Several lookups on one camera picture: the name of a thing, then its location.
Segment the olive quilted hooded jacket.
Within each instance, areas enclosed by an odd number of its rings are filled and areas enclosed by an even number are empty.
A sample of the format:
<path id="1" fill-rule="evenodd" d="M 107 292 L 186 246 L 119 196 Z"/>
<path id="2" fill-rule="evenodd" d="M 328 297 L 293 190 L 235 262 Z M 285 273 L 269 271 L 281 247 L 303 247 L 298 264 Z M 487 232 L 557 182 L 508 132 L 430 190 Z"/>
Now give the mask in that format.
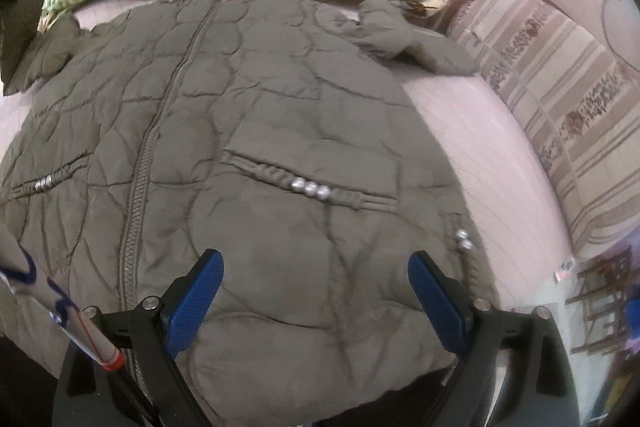
<path id="1" fill-rule="evenodd" d="M 497 296 L 446 153 L 390 69 L 469 54 L 387 0 L 162 0 L 91 30 L 1 0 L 1 222 L 80 305 L 124 311 L 206 249 L 224 279 L 178 364 L 221 426 L 321 421 L 447 367 L 410 286 L 425 251 Z"/>

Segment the pink quilted mattress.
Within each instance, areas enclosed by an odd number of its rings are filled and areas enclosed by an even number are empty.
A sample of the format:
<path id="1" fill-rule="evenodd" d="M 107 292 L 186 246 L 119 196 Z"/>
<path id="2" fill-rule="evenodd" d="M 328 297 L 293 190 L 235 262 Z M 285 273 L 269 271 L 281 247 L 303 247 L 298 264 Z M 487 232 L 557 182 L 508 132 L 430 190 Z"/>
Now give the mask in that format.
<path id="1" fill-rule="evenodd" d="M 218 310 L 297 324 L 411 307 L 428 251 L 507 306 L 562 257 L 549 182 L 480 77 L 372 0 L 163 0 L 32 38 L 32 106 L 1 161 L 1 218 L 82 303 L 131 307 L 206 248 Z"/>

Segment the dark wooden rack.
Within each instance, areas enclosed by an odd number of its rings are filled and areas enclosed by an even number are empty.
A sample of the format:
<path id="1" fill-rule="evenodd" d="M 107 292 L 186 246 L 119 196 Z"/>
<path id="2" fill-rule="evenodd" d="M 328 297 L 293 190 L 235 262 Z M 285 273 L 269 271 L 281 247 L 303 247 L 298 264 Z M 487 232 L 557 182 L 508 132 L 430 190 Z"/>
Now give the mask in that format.
<path id="1" fill-rule="evenodd" d="M 576 294 L 565 300 L 565 306 L 582 310 L 584 339 L 570 348 L 572 355 L 609 355 L 623 349 L 629 338 L 626 308 L 639 276 L 633 263 L 634 251 L 628 246 L 593 260 L 577 273 Z"/>

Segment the striped floral back cushion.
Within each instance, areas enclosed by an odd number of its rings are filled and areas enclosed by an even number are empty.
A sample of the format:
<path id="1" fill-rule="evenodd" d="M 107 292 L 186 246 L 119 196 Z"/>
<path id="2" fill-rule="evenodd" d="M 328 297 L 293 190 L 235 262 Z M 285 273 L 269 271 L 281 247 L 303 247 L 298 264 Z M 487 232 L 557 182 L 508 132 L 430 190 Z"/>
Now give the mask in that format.
<path id="1" fill-rule="evenodd" d="M 469 0 L 447 34 L 529 139 L 575 256 L 639 224 L 639 83 L 589 31 L 542 0 Z"/>

